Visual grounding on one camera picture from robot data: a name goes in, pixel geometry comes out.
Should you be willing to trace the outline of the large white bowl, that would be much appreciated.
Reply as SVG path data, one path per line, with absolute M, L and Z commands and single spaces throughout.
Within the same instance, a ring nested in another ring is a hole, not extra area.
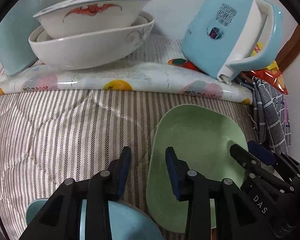
M 140 12 L 130 27 L 51 38 L 42 26 L 29 36 L 36 57 L 48 66 L 62 69 L 88 69 L 120 60 L 136 51 L 149 37 L 154 17 Z

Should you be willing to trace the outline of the rolled fruit print tablecloth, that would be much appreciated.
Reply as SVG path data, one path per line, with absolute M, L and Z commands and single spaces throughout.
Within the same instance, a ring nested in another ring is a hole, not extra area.
M 219 99 L 250 105 L 252 92 L 226 85 L 194 70 L 154 62 L 116 61 L 101 67 L 58 70 L 36 65 L 15 75 L 0 75 L 0 95 L 52 90 L 123 90 Z

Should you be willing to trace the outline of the light blue thermos jug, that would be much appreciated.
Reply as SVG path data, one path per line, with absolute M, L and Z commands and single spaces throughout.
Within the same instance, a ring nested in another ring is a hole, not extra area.
M 39 7 L 40 0 L 19 0 L 0 22 L 0 62 L 8 76 L 37 61 L 28 39 L 40 26 L 33 18 Z

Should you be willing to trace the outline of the green square plate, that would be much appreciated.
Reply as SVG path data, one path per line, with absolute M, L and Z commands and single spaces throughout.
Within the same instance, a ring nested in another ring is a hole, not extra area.
M 148 210 L 162 228 L 185 232 L 188 206 L 173 195 L 166 148 L 173 147 L 179 159 L 206 178 L 230 178 L 241 186 L 245 171 L 230 155 L 233 144 L 248 148 L 241 128 L 227 116 L 196 105 L 180 105 L 164 115 L 155 133 L 146 189 Z

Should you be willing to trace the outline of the patterned bowl with red design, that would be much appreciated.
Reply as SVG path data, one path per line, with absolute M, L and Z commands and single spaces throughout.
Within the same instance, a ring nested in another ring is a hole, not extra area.
M 132 25 L 151 0 L 66 0 L 33 18 L 52 38 L 85 34 Z

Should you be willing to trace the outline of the striped quilted mat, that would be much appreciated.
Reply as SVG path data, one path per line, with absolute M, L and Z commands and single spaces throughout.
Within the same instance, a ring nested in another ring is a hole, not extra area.
M 230 117 L 252 140 L 252 101 L 244 86 L 237 103 L 219 96 L 102 90 L 0 95 L 0 218 L 7 237 L 18 239 L 25 230 L 30 202 L 50 196 L 66 178 L 90 178 L 124 146 L 133 157 L 123 200 L 147 211 L 147 172 L 164 114 L 179 105 L 202 106 Z

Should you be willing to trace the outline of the brown door frame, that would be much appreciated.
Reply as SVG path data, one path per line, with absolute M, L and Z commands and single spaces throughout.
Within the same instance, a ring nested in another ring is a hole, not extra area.
M 284 72 L 289 65 L 300 54 L 300 25 L 297 25 L 290 39 L 279 51 L 276 62 L 281 72 Z

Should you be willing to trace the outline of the blue square plate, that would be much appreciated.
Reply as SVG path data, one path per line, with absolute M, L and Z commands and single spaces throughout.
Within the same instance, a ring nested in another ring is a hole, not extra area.
M 26 224 L 29 225 L 39 210 L 47 202 L 46 198 L 37 199 L 30 203 L 26 211 Z M 130 204 L 108 202 L 109 219 L 112 239 L 164 239 L 159 228 L 144 212 Z M 85 239 L 85 218 L 87 200 L 81 205 L 80 238 Z

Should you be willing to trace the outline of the light blue electric kettle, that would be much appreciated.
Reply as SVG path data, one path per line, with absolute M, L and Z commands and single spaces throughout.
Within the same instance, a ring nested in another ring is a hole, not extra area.
M 210 77 L 232 81 L 276 58 L 283 12 L 266 0 L 205 0 L 181 43 L 186 58 Z M 264 48 L 250 56 L 257 42 Z

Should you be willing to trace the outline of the red chips bag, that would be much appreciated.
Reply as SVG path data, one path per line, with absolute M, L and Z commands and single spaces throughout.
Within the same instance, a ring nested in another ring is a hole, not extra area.
M 276 88 L 280 93 L 288 95 L 282 73 L 278 69 L 268 70 L 266 68 L 261 70 L 251 70 L 244 73 L 247 74 L 247 76 L 261 79 Z

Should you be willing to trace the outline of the yellow chips bag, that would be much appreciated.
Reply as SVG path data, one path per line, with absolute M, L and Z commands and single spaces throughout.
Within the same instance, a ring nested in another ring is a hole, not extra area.
M 250 56 L 255 56 L 263 48 L 264 48 L 264 44 L 262 42 L 257 42 L 257 44 L 256 44 L 255 48 L 253 49 L 253 51 L 251 52 Z M 279 67 L 277 65 L 277 62 L 274 60 L 270 65 L 268 65 L 264 69 L 267 69 L 267 70 L 272 70 L 272 69 L 279 70 Z

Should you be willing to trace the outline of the grey checked folded cloth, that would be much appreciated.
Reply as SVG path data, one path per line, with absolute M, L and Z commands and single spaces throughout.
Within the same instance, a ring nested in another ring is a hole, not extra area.
M 252 122 L 256 142 L 271 153 L 287 154 L 291 131 L 284 95 L 257 77 L 236 77 L 235 80 L 253 93 Z

